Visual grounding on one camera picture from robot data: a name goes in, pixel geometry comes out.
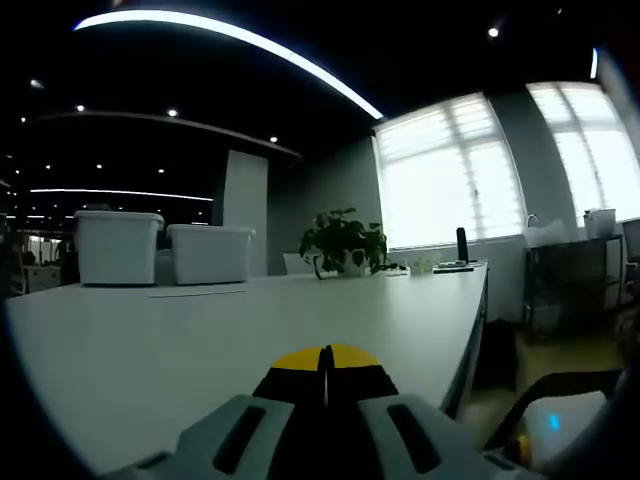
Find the window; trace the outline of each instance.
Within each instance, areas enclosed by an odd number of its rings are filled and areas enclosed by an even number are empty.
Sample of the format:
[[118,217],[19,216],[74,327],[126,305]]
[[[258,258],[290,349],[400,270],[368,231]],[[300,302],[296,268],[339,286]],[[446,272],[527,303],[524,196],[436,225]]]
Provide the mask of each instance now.
[[380,201],[391,249],[522,233],[517,174],[481,94],[387,122],[376,132]]
[[591,208],[615,208],[618,221],[640,217],[640,164],[624,125],[600,87],[539,83],[529,92],[558,146],[578,226]]

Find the potted plant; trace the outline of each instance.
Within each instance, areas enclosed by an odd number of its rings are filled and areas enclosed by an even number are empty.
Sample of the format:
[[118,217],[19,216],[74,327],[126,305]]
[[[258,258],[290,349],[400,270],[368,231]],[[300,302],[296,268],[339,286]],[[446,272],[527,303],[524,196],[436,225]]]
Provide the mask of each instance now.
[[322,269],[337,271],[343,276],[364,275],[368,262],[371,273],[383,269],[387,261],[387,237],[380,230],[379,223],[370,223],[367,230],[357,220],[348,220],[347,215],[355,213],[355,208],[331,210],[319,213],[313,220],[313,227],[304,232],[300,240],[298,253],[301,257],[311,251],[316,276],[322,280],[318,271],[318,259],[322,258]]

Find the curved light strip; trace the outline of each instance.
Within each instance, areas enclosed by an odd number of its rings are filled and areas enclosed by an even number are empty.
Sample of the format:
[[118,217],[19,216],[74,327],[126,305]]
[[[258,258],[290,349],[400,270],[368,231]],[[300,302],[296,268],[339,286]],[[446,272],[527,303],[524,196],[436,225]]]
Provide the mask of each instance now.
[[596,72],[598,70],[598,50],[593,49],[593,54],[591,55],[591,78],[596,78]]
[[316,76],[327,85],[333,87],[338,92],[343,94],[353,103],[362,108],[365,112],[378,120],[382,118],[382,114],[376,110],[369,102],[358,95],[356,92],[347,87],[344,83],[331,75],[326,70],[323,70],[315,63],[310,62],[306,58],[298,55],[297,53],[289,50],[282,45],[272,42],[271,40],[256,35],[244,28],[236,27],[229,23],[221,22],[219,20],[213,20],[212,18],[201,17],[199,15],[191,15],[188,13],[169,12],[165,10],[124,10],[120,12],[103,13],[102,15],[96,15],[95,17],[89,17],[81,21],[73,29],[74,31],[82,28],[95,27],[96,25],[104,25],[106,23],[116,22],[164,22],[175,23],[178,25],[187,25],[195,28],[202,28],[212,32],[228,35],[243,42],[250,43],[256,47],[262,48],[268,52],[273,53],[289,62],[297,65],[298,67],[306,70],[311,75]]
[[146,195],[149,197],[182,198],[183,200],[202,200],[213,202],[213,198],[189,197],[187,195],[171,195],[169,193],[129,192],[126,190],[87,190],[85,188],[38,188],[30,190],[31,193],[120,193],[123,195]]

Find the sink faucet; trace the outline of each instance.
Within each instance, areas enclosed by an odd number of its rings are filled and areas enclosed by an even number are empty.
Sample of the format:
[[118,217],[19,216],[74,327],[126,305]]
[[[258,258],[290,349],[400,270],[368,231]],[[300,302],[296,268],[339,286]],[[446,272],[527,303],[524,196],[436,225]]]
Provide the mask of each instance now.
[[530,213],[529,215],[527,215],[527,228],[531,226],[531,220],[534,219],[536,223],[538,223],[538,216],[535,213]]

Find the office desk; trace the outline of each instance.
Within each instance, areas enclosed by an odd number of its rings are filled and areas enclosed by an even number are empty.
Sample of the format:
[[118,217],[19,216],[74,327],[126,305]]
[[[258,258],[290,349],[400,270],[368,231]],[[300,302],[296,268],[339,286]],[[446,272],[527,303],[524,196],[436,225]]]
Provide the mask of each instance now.
[[281,356],[342,343],[375,356],[400,392],[446,406],[478,325],[486,267],[221,287],[57,288],[8,301],[27,377],[96,473],[159,450]]

